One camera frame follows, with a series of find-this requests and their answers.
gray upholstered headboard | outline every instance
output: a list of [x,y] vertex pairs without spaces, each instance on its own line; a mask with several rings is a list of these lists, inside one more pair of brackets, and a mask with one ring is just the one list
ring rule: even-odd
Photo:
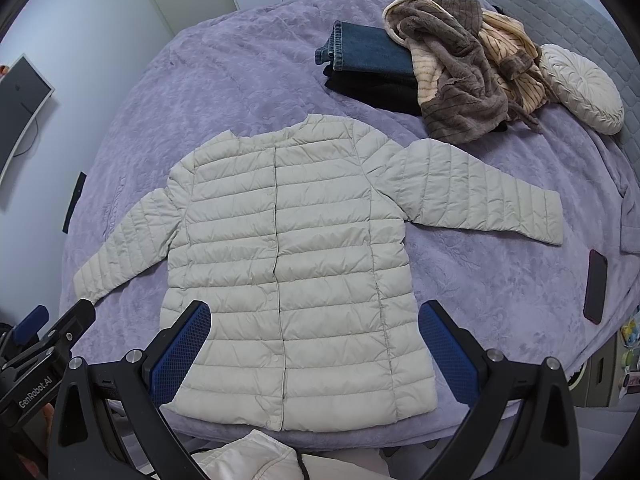
[[616,137],[640,181],[640,64],[622,33],[584,0],[487,1],[520,20],[537,44],[582,54],[609,74],[625,104],[625,125]]

black phone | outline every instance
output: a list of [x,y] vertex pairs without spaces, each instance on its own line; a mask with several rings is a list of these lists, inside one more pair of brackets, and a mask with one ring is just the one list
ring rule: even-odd
[[584,317],[596,325],[602,321],[604,298],[607,292],[607,259],[598,251],[589,252],[589,274],[584,295]]

purple bedspread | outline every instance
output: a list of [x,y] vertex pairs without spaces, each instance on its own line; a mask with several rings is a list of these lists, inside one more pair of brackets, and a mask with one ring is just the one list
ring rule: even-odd
[[[63,257],[61,312],[75,301],[72,277],[117,222],[169,168],[216,134],[278,130],[308,113],[352,117],[406,146],[426,136],[420,118],[377,110],[324,88],[314,49],[334,20],[382,26],[392,0],[301,0],[236,12],[182,31],[132,89],[100,147],[71,221]],[[544,133],[521,123],[463,149],[527,182],[560,193],[564,243],[551,247],[517,234],[407,225],[418,304],[437,299],[486,348],[539,363],[558,357],[573,372],[620,326],[640,300],[640,190],[611,138],[585,128],[567,110],[536,112]],[[582,316],[589,251],[609,259],[607,299],[598,326]],[[167,290],[163,262],[97,305],[97,320],[75,346],[89,362],[120,359],[158,331]],[[438,408],[391,426],[343,433],[282,432],[305,449],[423,442],[454,432],[466,413],[438,371]],[[231,441],[246,426],[222,426],[167,413],[181,432]]]

metal screw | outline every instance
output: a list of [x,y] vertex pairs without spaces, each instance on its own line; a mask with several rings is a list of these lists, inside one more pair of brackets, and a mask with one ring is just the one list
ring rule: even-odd
[[71,361],[69,361],[69,368],[71,368],[72,370],[76,370],[81,366],[82,366],[82,359],[79,357],[74,357],[73,359],[71,359]]
[[558,361],[558,359],[556,359],[555,357],[547,357],[545,362],[546,365],[552,370],[560,369],[560,361]]
[[126,355],[127,361],[137,363],[142,358],[142,350],[129,350]]
[[504,359],[504,354],[502,353],[501,350],[498,350],[497,348],[489,348],[486,351],[486,356],[489,359],[491,359],[491,361],[493,361],[494,363],[498,363]]

beige knit fabric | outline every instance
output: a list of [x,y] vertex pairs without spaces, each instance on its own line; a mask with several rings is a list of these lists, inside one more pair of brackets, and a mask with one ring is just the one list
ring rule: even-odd
[[[435,54],[428,47],[420,42],[412,40],[412,38],[401,38],[396,33],[396,18],[389,14],[391,9],[403,2],[412,0],[396,0],[386,6],[382,12],[382,20],[385,23],[385,30],[389,37],[397,44],[404,46],[411,51],[411,60],[414,64],[414,75],[418,80],[418,104],[421,105],[430,101],[438,92],[438,79],[444,70],[444,65],[438,60]],[[447,12],[433,0],[424,0],[434,7]]]
[[[421,105],[433,99],[437,94],[438,79],[444,70],[444,66],[425,44],[414,41],[411,38],[401,38],[396,32],[398,24],[394,21],[394,16],[390,14],[390,11],[395,6],[409,1],[412,0],[393,1],[382,12],[382,20],[389,37],[397,44],[411,51],[414,74],[418,80],[418,104]],[[423,1],[441,9],[443,12],[447,12],[433,0]],[[484,47],[487,59],[494,64],[500,63],[501,60],[516,54],[519,50],[524,50],[533,59],[538,56],[536,45],[526,35],[522,23],[490,10],[482,12],[482,27],[479,33],[479,40]],[[546,103],[545,87],[541,82],[536,81],[530,74],[532,72],[540,76],[540,69],[534,64],[528,72],[514,79],[511,85],[500,74],[495,73],[498,85],[504,90],[509,99],[520,104],[518,95],[522,96],[521,104],[527,114]]]
[[[484,46],[487,59],[495,64],[500,63],[507,56],[512,56],[518,50],[524,50],[533,59],[538,56],[536,45],[526,35],[522,23],[497,12],[491,12],[490,10],[482,12],[482,28],[479,33],[479,39],[482,46]],[[533,64],[527,72],[520,74],[512,82],[516,87],[516,91],[499,73],[496,73],[498,85],[504,90],[509,99],[519,102],[518,94],[522,96],[522,107],[527,114],[532,113],[533,110],[537,110],[546,103],[545,87],[531,73],[537,74],[542,79],[540,69]]]

